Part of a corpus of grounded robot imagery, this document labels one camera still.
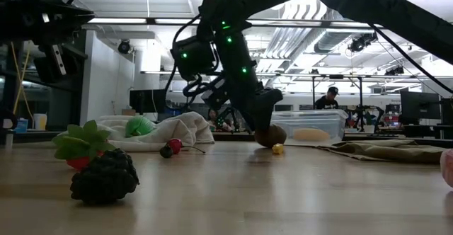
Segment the small yellow object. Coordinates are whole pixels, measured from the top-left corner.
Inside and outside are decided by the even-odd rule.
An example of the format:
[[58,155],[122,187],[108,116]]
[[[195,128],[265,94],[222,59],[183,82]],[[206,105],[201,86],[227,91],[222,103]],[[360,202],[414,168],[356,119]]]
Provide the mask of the small yellow object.
[[274,154],[283,154],[285,152],[285,148],[283,147],[283,144],[275,144],[272,147],[272,151]]

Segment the brown cloth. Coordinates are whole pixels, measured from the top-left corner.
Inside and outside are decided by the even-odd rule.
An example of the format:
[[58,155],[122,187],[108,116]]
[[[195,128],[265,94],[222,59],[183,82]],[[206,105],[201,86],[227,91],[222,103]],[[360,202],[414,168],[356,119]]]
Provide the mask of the brown cloth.
[[332,147],[318,147],[361,161],[395,161],[413,164],[439,164],[445,150],[419,146],[410,139],[363,140],[341,142]]

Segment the blue object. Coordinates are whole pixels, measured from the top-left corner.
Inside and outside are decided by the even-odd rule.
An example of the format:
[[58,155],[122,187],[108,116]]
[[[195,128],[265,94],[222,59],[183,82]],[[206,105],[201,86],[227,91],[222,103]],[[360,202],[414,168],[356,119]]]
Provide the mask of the blue object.
[[28,128],[28,120],[20,119],[17,121],[17,127],[14,129],[17,133],[26,133]]

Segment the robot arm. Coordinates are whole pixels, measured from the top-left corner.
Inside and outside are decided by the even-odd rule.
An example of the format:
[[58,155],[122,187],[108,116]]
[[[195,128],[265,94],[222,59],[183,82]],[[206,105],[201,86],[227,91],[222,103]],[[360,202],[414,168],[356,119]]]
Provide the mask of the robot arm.
[[[204,0],[201,25],[241,22],[289,0]],[[453,25],[407,0],[320,0],[351,20],[380,24],[433,55],[453,64]],[[203,30],[198,30],[202,37]]]
[[[197,50],[201,50],[202,46],[206,47],[203,43],[216,45],[216,60],[221,61],[223,66],[218,79],[223,84],[212,86],[215,91],[206,93],[203,99],[211,107],[219,107],[229,99],[252,130],[269,128],[273,106],[282,100],[282,94],[276,89],[263,88],[258,82],[253,69],[255,64],[248,55],[241,31],[251,27],[246,22],[249,16],[286,1],[289,0],[204,0],[199,8],[201,21],[197,37],[191,38],[190,48],[183,43],[186,40],[173,46],[172,54],[176,66],[181,76],[190,81],[196,73],[202,72],[189,69],[190,73],[182,73],[189,67],[193,68],[194,64],[199,66],[200,60],[188,59],[188,56],[192,57],[192,53],[201,55],[202,52]],[[453,25],[406,0],[321,1],[346,18],[370,25],[378,23],[439,58],[453,63]],[[213,60],[211,58],[205,62],[203,68],[209,67],[209,62]]]

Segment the cap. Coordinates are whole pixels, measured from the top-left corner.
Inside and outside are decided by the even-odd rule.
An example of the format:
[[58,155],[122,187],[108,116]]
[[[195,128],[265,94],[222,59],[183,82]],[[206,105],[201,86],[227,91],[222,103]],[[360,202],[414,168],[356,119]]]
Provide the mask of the cap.
[[332,94],[338,95],[338,88],[336,88],[335,86],[329,87],[329,89],[327,90],[327,93],[332,93]]

